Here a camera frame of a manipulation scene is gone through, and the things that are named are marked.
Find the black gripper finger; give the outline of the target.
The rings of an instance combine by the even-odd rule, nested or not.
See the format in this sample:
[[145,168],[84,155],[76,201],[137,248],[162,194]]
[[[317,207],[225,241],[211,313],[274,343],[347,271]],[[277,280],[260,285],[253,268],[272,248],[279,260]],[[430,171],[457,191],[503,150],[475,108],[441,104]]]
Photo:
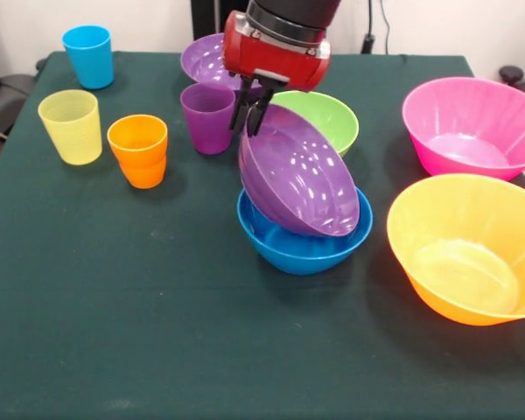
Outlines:
[[262,86],[262,96],[250,108],[247,117],[247,134],[249,137],[256,136],[262,126],[263,118],[267,112],[270,101],[276,91],[285,88],[289,82],[288,78],[276,79],[270,76],[258,74],[255,77]]
[[241,131],[246,120],[249,107],[256,102],[255,79],[248,76],[240,77],[240,87],[235,95],[234,111],[230,120],[231,131]]

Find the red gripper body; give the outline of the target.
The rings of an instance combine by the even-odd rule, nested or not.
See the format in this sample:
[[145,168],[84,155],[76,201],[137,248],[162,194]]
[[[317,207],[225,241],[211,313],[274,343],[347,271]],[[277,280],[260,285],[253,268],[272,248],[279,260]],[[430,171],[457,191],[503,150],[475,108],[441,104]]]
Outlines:
[[312,91],[330,65],[331,45],[322,39],[317,46],[290,45],[274,39],[234,10],[227,18],[223,39],[223,64],[232,74],[280,81],[287,88]]

